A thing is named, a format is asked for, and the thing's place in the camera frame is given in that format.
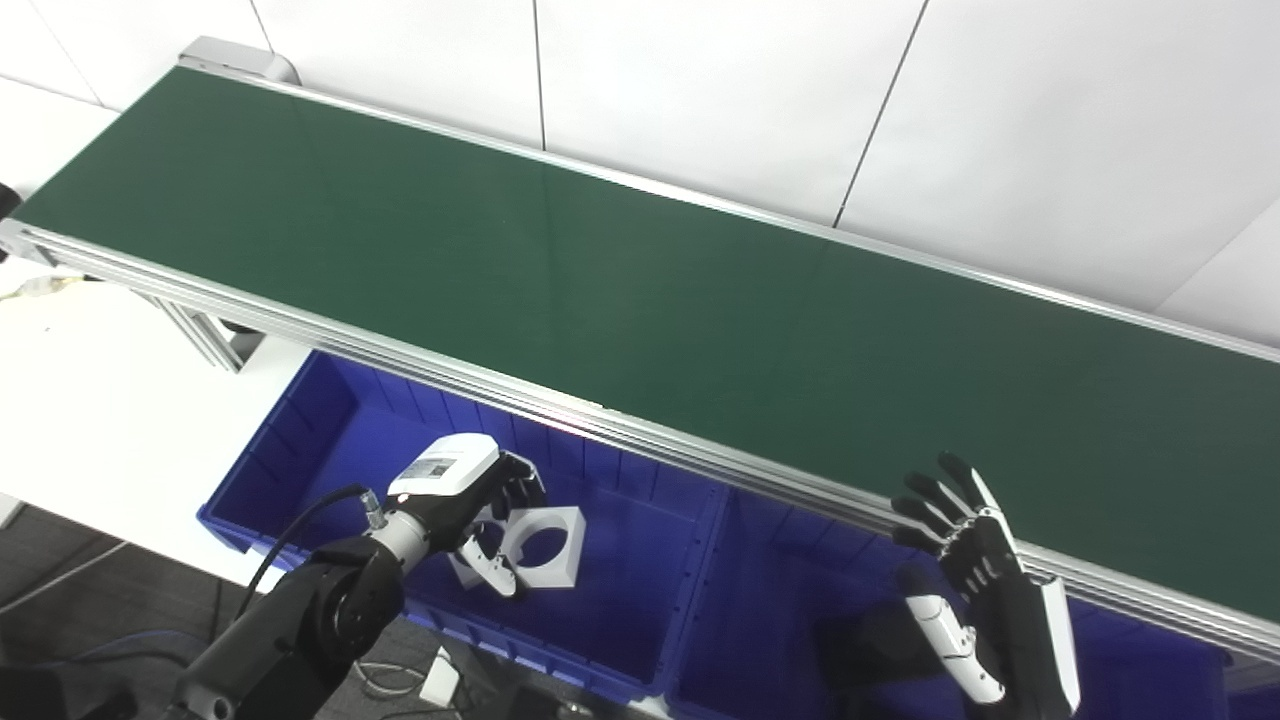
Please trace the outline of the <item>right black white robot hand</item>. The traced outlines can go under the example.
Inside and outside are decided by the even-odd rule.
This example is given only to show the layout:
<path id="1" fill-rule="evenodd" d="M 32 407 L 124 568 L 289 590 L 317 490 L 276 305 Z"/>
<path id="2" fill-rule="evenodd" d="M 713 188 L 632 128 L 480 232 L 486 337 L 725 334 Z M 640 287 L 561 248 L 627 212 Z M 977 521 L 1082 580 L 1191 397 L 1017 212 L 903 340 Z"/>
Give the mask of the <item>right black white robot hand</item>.
<path id="1" fill-rule="evenodd" d="M 1073 618 L 1060 577 L 1034 577 L 1009 519 L 966 460 L 943 451 L 936 479 L 905 475 L 896 544 L 932 557 L 895 582 L 969 719 L 1073 719 L 1082 703 Z"/>

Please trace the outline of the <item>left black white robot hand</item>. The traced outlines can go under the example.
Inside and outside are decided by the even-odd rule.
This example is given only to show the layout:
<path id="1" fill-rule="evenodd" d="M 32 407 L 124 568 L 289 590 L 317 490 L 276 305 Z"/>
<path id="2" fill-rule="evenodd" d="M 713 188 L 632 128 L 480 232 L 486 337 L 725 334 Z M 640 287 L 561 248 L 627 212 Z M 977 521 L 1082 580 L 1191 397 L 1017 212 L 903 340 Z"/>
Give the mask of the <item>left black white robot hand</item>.
<path id="1" fill-rule="evenodd" d="M 521 593 L 515 564 L 502 550 L 516 511 L 547 506 L 534 462 L 481 433 L 431 442 L 389 484 L 385 523 L 369 534 L 410 571 L 424 559 L 447 556 L 503 598 Z"/>

